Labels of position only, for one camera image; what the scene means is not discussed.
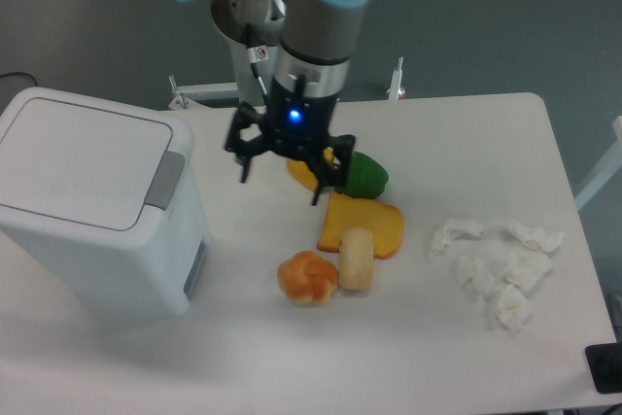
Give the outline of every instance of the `black object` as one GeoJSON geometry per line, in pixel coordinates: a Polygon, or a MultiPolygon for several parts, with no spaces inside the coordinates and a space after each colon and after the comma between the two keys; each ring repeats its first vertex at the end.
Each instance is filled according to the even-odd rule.
{"type": "Polygon", "coordinates": [[[622,393],[622,344],[599,344],[585,348],[596,390],[601,394],[622,393]]]}
{"type": "Polygon", "coordinates": [[[611,413],[615,412],[620,407],[622,407],[622,403],[616,403],[615,405],[612,405],[610,408],[604,411],[601,415],[610,415],[611,413]]]}
{"type": "Polygon", "coordinates": [[[233,115],[225,150],[235,153],[242,165],[242,183],[249,175],[251,159],[266,151],[306,162],[319,181],[311,203],[315,206],[323,187],[346,185],[356,138],[328,134],[337,96],[303,98],[305,86],[304,75],[297,77],[294,92],[273,80],[265,114],[242,102],[233,115]],[[243,140],[241,131],[253,124],[259,127],[261,135],[243,140]],[[327,163],[325,148],[332,148],[338,163],[327,163]]]}
{"type": "Polygon", "coordinates": [[[0,75],[0,79],[2,78],[8,78],[8,77],[27,77],[30,80],[32,80],[32,83],[35,84],[35,86],[38,86],[39,84],[37,83],[37,79],[30,75],[29,73],[26,72],[9,72],[9,73],[3,73],[0,75]]]}

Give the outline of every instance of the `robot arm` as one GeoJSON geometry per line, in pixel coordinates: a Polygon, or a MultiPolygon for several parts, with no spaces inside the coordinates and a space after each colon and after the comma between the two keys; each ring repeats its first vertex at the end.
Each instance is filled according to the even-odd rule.
{"type": "MultiPolygon", "coordinates": [[[[355,137],[331,136],[328,127],[368,1],[283,0],[287,14],[279,24],[280,49],[265,112],[242,102],[225,142],[225,149],[235,153],[243,165],[242,181],[248,176],[252,157],[272,151],[307,163],[320,182],[314,204],[322,187],[346,184],[355,137]],[[241,131],[253,124],[261,135],[243,140],[241,131]],[[333,149],[338,163],[327,164],[326,147],[333,149]]],[[[266,6],[264,10],[274,9],[270,7],[273,2],[266,0],[246,3],[247,11],[260,5],[266,6]]],[[[247,25],[247,47],[254,45],[252,32],[253,26],[247,25]]]]}

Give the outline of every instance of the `orange bun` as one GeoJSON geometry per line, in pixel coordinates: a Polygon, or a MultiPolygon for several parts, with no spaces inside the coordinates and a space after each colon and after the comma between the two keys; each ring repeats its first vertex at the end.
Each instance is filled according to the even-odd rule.
{"type": "Polygon", "coordinates": [[[337,289],[339,272],[332,262],[313,252],[299,252],[283,261],[277,278],[295,304],[324,304],[337,289]]]}

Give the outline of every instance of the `toy bread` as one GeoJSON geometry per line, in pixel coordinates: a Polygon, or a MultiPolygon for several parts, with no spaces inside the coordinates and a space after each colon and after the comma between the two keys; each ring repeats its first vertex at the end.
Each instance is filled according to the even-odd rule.
{"type": "Polygon", "coordinates": [[[324,304],[337,289],[339,272],[332,262],[313,252],[299,252],[283,261],[279,285],[295,304],[324,304]]]}
{"type": "Polygon", "coordinates": [[[343,233],[349,228],[362,227],[373,234],[374,257],[386,259],[399,248],[403,223],[401,211],[395,206],[333,192],[328,199],[318,250],[337,253],[343,233]]]}
{"type": "Polygon", "coordinates": [[[339,286],[368,291],[373,277],[373,235],[354,227],[343,232],[339,249],[339,286]]]}

